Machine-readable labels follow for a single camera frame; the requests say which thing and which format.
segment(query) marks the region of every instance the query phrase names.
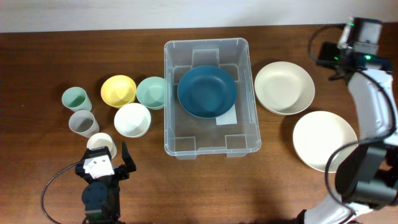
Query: white cup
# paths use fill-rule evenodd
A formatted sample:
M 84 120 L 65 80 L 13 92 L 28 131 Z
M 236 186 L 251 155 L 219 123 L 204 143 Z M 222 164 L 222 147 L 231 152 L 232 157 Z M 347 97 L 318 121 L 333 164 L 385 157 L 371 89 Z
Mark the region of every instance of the white cup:
M 114 117 L 114 127 L 125 137 L 141 137 L 148 131 L 149 126 L 150 112 L 139 103 L 124 105 Z
M 97 147 L 106 146 L 111 153 L 112 159 L 116 156 L 118 150 L 116 149 L 116 145 L 114 144 L 111 136 L 105 133 L 96 133 L 87 142 L 87 148 L 89 150 L 95 149 Z
M 69 128 L 74 132 L 86 138 L 92 137 L 100 131 L 94 115 L 85 110 L 75 112 L 69 119 Z

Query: white wall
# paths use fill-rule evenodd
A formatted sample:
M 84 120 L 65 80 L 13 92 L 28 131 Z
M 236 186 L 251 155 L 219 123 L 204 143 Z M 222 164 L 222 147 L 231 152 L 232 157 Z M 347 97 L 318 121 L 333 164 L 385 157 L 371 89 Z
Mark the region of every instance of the white wall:
M 0 0 L 0 32 L 398 21 L 398 0 Z

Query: yellow bowl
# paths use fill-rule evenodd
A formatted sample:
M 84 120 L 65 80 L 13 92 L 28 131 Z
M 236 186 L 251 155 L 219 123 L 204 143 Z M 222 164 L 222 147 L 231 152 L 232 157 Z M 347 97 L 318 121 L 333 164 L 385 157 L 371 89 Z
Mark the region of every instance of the yellow bowl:
M 120 108 L 136 99 L 136 83 L 125 75 L 107 79 L 101 87 L 102 100 L 114 108 Z

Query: white plate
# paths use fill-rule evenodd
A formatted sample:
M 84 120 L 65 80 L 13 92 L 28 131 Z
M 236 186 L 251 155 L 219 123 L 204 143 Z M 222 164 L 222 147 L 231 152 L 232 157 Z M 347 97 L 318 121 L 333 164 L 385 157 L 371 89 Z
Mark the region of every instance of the white plate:
M 254 89 L 261 105 L 269 111 L 289 115 L 308 108 L 315 96 L 311 76 L 290 62 L 274 62 L 257 74 Z
M 316 111 L 303 116 L 295 125 L 293 144 L 299 158 L 306 165 L 324 172 L 329 157 L 340 146 L 356 141 L 352 127 L 340 116 L 326 111 Z M 330 166 L 330 172 L 356 148 L 356 145 L 341 151 Z

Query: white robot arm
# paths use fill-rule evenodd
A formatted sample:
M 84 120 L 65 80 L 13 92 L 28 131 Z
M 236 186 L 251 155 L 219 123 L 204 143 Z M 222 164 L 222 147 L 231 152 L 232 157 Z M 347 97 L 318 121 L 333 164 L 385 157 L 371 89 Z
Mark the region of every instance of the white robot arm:
M 352 18 L 339 43 L 325 43 L 315 59 L 338 71 L 339 76 L 330 80 L 346 80 L 365 144 L 359 141 L 339 166 L 334 196 L 327 195 L 321 204 L 302 211 L 299 223 L 349 223 L 359 215 L 398 205 L 398 113 L 391 67 L 388 60 L 376 57 L 380 33 L 380 21 Z M 379 169 L 383 161 L 391 166 L 389 170 Z

